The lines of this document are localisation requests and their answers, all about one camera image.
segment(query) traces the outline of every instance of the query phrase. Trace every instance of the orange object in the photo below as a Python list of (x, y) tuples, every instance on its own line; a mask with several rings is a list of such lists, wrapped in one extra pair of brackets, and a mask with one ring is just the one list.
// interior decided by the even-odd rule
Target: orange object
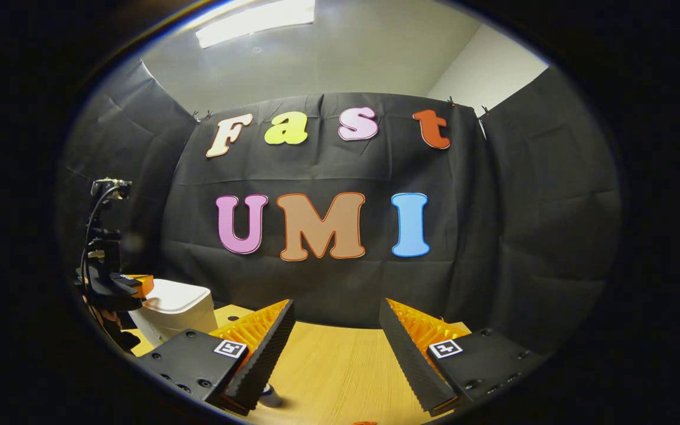
[(440, 118), (431, 109), (421, 110), (413, 114), (413, 119), (418, 119), (421, 124), (421, 138), (432, 148), (446, 149), (450, 147), (450, 139), (440, 135), (440, 127), (446, 127), (445, 118)]
[(238, 366), (235, 374), (240, 371), (240, 369), (248, 363), (256, 347), (261, 344), (262, 339), (272, 327), (280, 312), (283, 311), (283, 307), (286, 306), (288, 300), (285, 299), (280, 302), (276, 302), (271, 306), (264, 307), (264, 309), (257, 310), (249, 315), (246, 315), (238, 320), (228, 323), (222, 326), (216, 331), (209, 333), (211, 336), (216, 336), (222, 339), (228, 339), (229, 341), (240, 342), (241, 344), (248, 345), (248, 354), (243, 362)]
[(146, 296), (153, 290), (153, 274), (126, 274), (125, 276), (130, 279), (140, 280), (143, 283), (140, 287), (136, 287), (138, 290), (133, 298), (146, 298)]
[(410, 336), (414, 344), (416, 344), (416, 348), (419, 349), (421, 355), (426, 358), (429, 365), (432, 366), (438, 374), (440, 372), (435, 368), (432, 360), (429, 360), (429, 356), (426, 353), (429, 345), (448, 341), (448, 339), (456, 339), (460, 336), (466, 336), (472, 333), (472, 331), (464, 331), (461, 328), (449, 325), (438, 318), (419, 312), (419, 310), (412, 309), (405, 304), (401, 304), (389, 298), (385, 299), (390, 304), (395, 315), (397, 315), (400, 323), (403, 324), (403, 327), (408, 332), (408, 336)]

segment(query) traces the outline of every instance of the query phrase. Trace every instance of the white box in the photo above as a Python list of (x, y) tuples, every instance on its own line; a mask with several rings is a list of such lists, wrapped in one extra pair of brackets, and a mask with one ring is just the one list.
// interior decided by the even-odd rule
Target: white box
[(154, 347), (186, 329), (208, 334), (218, 328), (211, 291), (171, 280), (154, 279), (143, 307), (129, 313)]

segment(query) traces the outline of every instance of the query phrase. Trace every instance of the ceiling light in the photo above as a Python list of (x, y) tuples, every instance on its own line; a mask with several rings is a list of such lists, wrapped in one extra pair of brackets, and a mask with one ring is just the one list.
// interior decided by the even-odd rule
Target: ceiling light
[(229, 11), (237, 9), (241, 6), (248, 5), (248, 3), (253, 3), (254, 1), (255, 0), (232, 0), (232, 2), (224, 3), (224, 5), (211, 9), (210, 11), (204, 13), (203, 15), (197, 17), (196, 19), (193, 19), (191, 22), (187, 22), (187, 24), (185, 24), (182, 27), (182, 30), (190, 30), (192, 28), (195, 28), (203, 24), (203, 22), (211, 21), (217, 16), (226, 14)]
[(207, 48), (252, 32), (310, 24), (313, 22), (313, 2), (314, 0), (281, 0), (257, 6), (213, 22), (198, 30), (196, 36), (201, 47)]

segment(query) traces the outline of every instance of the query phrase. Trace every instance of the wrinkled black fabric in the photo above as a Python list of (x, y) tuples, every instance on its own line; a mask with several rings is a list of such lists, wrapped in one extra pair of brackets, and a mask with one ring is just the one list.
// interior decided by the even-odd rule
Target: wrinkled black fabric
[[(338, 136), (339, 114), (370, 107), (380, 131), (369, 140)], [(412, 114), (447, 120), (451, 146), (424, 143)], [(308, 115), (300, 145), (268, 145), (280, 113)], [(217, 123), (252, 113), (223, 156), (206, 158)], [(142, 64), (116, 73), (79, 116), (59, 169), (57, 228), (77, 266), (92, 180), (134, 181), (130, 201), (105, 213), (105, 226), (138, 235), (123, 248), (128, 272), (202, 285), (216, 306), (250, 309), (291, 298), (297, 319), (378, 327), (381, 297), (470, 328), (493, 326), (528, 349), (555, 349), (604, 288), (620, 227), (620, 191), (604, 135), (570, 86), (549, 69), (482, 116), (469, 107), (393, 94), (318, 94), (268, 100), (196, 124)], [(337, 194), (364, 194), (358, 259), (284, 261), (285, 217), (278, 196), (306, 194), (324, 216)], [(431, 251), (402, 258), (391, 197), (424, 193), (424, 239)], [(226, 250), (216, 199), (237, 196), (235, 232), (248, 235), (249, 194), (264, 194), (256, 252)]]
[[(368, 140), (342, 140), (338, 116), (370, 107), (380, 131)], [(432, 109), (446, 119), (442, 135), (451, 146), (435, 149), (421, 138), (415, 112)], [(308, 116), (300, 145), (269, 145), (272, 118), (289, 111)], [(217, 123), (251, 113), (254, 121), (222, 156), (207, 158)], [(486, 323), (497, 250), (494, 171), (474, 110), (446, 102), (394, 94), (318, 94), (268, 100), (215, 114), (202, 121), (180, 157), (162, 224), (161, 274), (211, 288), (214, 299), (258, 309), (295, 300), (301, 321), (378, 328), (380, 297), (390, 297), (449, 321)], [(285, 217), (275, 203), (283, 194), (306, 194), (324, 216), (337, 194), (359, 192), (361, 244), (358, 259), (329, 253), (284, 261)], [(426, 194), (424, 239), (431, 250), (402, 258), (397, 209), (391, 197)], [(248, 255), (223, 247), (216, 199), (238, 197), (235, 232), (248, 235), (243, 199), (264, 194), (261, 247)]]
[[(79, 266), (91, 212), (91, 183), (133, 181), (130, 199), (102, 214), (123, 232), (124, 272), (149, 273), (159, 258), (159, 229), (172, 175), (196, 121), (154, 80), (143, 62), (116, 70), (77, 116), (57, 168), (56, 227), (67, 271)], [(127, 250), (128, 237), (142, 244)]]
[(589, 314), (616, 254), (621, 198), (612, 151), (554, 68), (481, 120), (501, 212), (491, 323), (547, 352)]

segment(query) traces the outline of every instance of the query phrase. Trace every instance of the cable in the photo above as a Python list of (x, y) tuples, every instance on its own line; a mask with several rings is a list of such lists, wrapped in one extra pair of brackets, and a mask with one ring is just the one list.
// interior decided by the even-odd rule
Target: cable
[(83, 245), (83, 253), (81, 253), (80, 256), (80, 282), (83, 283), (83, 287), (86, 290), (91, 286), (91, 271), (86, 270), (87, 267), (89, 266), (89, 258), (87, 258), (89, 254), (87, 254), (87, 250), (89, 249), (89, 237), (91, 236), (91, 225), (94, 222), (96, 213), (98, 212), (100, 207), (102, 207), (102, 202), (104, 201), (104, 199), (106, 199), (106, 197), (109, 196), (109, 194), (111, 194), (114, 191), (118, 191), (119, 189), (120, 186), (113, 186), (113, 188), (110, 188), (108, 191), (104, 192), (102, 197), (99, 198), (99, 201), (96, 202), (94, 210), (91, 212), (91, 215), (89, 216), (89, 225), (87, 226), (86, 229), (86, 243)]

